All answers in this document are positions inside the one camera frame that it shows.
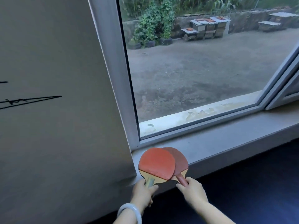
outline ping pong paddle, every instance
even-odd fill
[[[165,147],[162,148],[168,152],[174,157],[174,160],[176,162],[176,167],[174,169],[172,180],[178,181],[181,185],[187,187],[189,184],[185,179],[185,175],[188,171],[189,165],[188,161],[185,158],[185,156],[177,149],[173,147]]]
[[[161,148],[150,148],[141,156],[138,169],[149,188],[156,183],[170,180],[175,166],[176,162],[170,152]]]

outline paddle handle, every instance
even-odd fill
[[[154,178],[149,177],[149,178],[147,179],[146,183],[145,183],[145,186],[146,186],[147,188],[152,187],[152,186],[154,185],[154,181],[155,181]]]
[[[177,174],[176,178],[177,178],[178,182],[181,185],[183,185],[185,187],[187,187],[189,185],[188,182],[187,182],[187,180],[185,179],[185,177],[181,173]]]

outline bracelet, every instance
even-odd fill
[[[137,207],[134,205],[134,204],[130,204],[130,203],[126,203],[124,205],[122,205],[118,212],[117,212],[117,217],[121,214],[121,212],[126,209],[126,208],[129,208],[131,210],[134,211],[135,215],[136,215],[136,218],[137,218],[137,224],[141,224],[142,223],[142,219],[141,219],[141,214],[140,214],[140,211],[137,209]]]

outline hand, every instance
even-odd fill
[[[140,214],[143,214],[144,209],[152,204],[152,196],[159,188],[157,185],[147,188],[144,184],[144,179],[135,184],[131,199],[131,203],[137,206]]]
[[[185,200],[194,208],[198,203],[209,203],[202,185],[195,179],[186,177],[188,187],[177,184],[177,188],[184,195]]]

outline wall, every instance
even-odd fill
[[[292,8],[284,9],[268,9],[268,10],[256,10],[256,11],[242,11],[242,12],[233,12],[230,14],[230,26],[229,33],[239,33],[243,31],[257,30],[258,22],[268,20],[269,14],[275,12],[293,12]],[[181,32],[182,28],[190,27],[190,20],[198,18],[208,18],[213,15],[191,15],[176,17],[172,34],[172,38],[182,37],[183,33]],[[138,20],[123,22],[123,29],[125,33],[126,41],[129,41],[133,37],[134,27],[138,23]],[[299,28],[298,18],[294,18],[290,27]]]
[[[0,101],[61,96],[0,103],[1,223],[99,218],[136,172],[88,1],[0,8]]]

